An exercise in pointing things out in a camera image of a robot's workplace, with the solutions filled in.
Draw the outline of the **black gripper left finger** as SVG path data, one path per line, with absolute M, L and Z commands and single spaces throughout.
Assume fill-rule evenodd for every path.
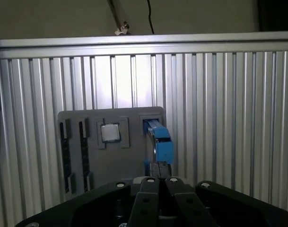
M 156 227 L 160 163 L 148 175 L 108 183 L 17 224 L 19 227 Z

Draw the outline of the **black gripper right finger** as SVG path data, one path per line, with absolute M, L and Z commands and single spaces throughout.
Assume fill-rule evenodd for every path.
M 211 181 L 195 187 L 160 163 L 165 207 L 179 227 L 288 227 L 288 211 Z

